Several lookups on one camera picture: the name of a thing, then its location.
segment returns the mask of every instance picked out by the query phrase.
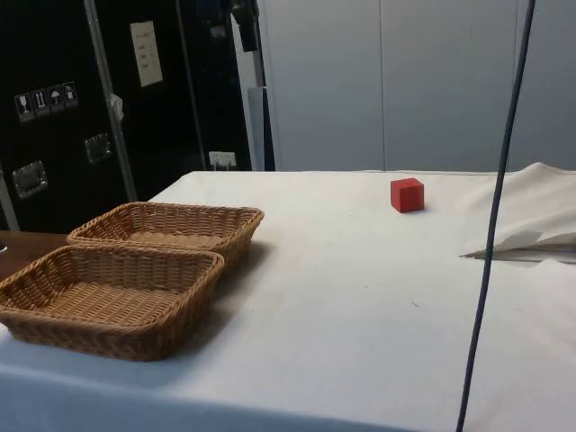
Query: white wall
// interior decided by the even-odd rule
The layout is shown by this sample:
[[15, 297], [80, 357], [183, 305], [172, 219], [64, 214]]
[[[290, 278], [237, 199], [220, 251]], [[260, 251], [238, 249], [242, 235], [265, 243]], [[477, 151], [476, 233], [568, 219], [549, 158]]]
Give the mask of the white wall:
[[380, 0], [260, 9], [277, 169], [382, 169]]
[[[527, 0], [260, 4], [279, 169], [497, 168]], [[512, 168], [576, 168], [574, 23], [537, 0]]]
[[[527, 0], [518, 9], [518, 50]], [[537, 0], [510, 167], [576, 168], [576, 1]]]
[[496, 170], [517, 0], [383, 0], [387, 169]]

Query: wicker basket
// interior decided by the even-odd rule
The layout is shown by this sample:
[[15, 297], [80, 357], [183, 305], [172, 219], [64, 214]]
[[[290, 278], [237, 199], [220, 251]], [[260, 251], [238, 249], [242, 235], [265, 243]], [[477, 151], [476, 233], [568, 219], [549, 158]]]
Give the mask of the wicker basket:
[[0, 283], [0, 321], [27, 342], [157, 360], [208, 310], [223, 265], [210, 252], [61, 247]]
[[70, 244], [216, 252], [233, 266], [264, 218], [259, 209], [129, 202], [72, 231]]

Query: black cable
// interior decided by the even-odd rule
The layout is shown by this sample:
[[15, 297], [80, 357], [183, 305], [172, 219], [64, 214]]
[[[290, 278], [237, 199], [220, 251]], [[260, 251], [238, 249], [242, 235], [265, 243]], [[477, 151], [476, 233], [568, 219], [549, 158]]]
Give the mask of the black cable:
[[496, 233], [496, 220], [498, 218], [498, 208], [500, 207], [500, 198], [502, 197], [504, 174], [506, 173], [506, 168], [508, 165], [510, 139], [512, 137], [512, 129], [514, 128], [514, 120], [516, 119], [516, 109], [518, 107], [518, 97], [520, 96], [520, 88], [522, 87], [522, 78], [524, 77], [524, 68], [526, 66], [526, 57], [528, 53], [528, 42], [530, 40], [530, 31], [532, 30], [532, 19], [534, 17], [535, 6], [536, 6], [536, 0], [530, 0], [528, 4], [528, 9], [526, 11], [526, 23], [524, 24], [524, 33], [522, 35], [522, 46], [520, 48], [520, 60], [518, 61], [516, 78], [514, 80], [512, 100], [510, 101], [510, 107], [508, 108], [508, 120], [506, 122], [506, 130], [504, 132], [504, 140], [502, 142], [502, 151], [500, 153], [498, 177], [496, 179], [496, 188], [494, 189], [492, 210], [490, 212], [490, 223], [488, 225], [488, 239], [486, 240], [486, 256], [484, 258], [484, 272], [482, 274], [480, 298], [478, 299], [478, 308], [476, 309], [476, 319], [474, 321], [474, 328], [472, 330], [472, 339], [470, 341], [470, 351], [468, 352], [468, 362], [466, 364], [466, 376], [464, 378], [462, 402], [460, 404], [460, 413], [458, 415], [456, 432], [462, 432], [464, 430], [466, 409], [468, 408], [468, 398], [470, 396], [470, 384], [472, 382], [472, 374], [474, 369], [474, 359], [476, 358], [478, 337], [480, 335], [480, 327], [482, 325], [482, 318], [484, 316], [484, 305], [486, 304], [486, 295], [488, 294], [488, 283], [490, 282], [490, 270], [492, 265], [492, 255], [494, 252], [494, 235]]

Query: metal handle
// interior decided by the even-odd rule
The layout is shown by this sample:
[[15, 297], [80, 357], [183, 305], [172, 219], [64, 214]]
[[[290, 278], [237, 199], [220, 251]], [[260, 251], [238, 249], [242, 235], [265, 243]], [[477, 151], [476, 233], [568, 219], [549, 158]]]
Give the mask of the metal handle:
[[15, 169], [12, 179], [18, 197], [21, 200], [29, 198], [48, 187], [48, 178], [41, 160], [35, 160], [29, 165]]

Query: red cube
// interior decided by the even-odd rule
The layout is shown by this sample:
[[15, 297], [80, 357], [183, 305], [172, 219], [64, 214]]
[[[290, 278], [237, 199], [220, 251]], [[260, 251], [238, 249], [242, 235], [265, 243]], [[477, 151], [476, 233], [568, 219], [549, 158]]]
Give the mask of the red cube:
[[390, 202], [400, 213], [424, 209], [424, 185], [415, 178], [390, 182]]

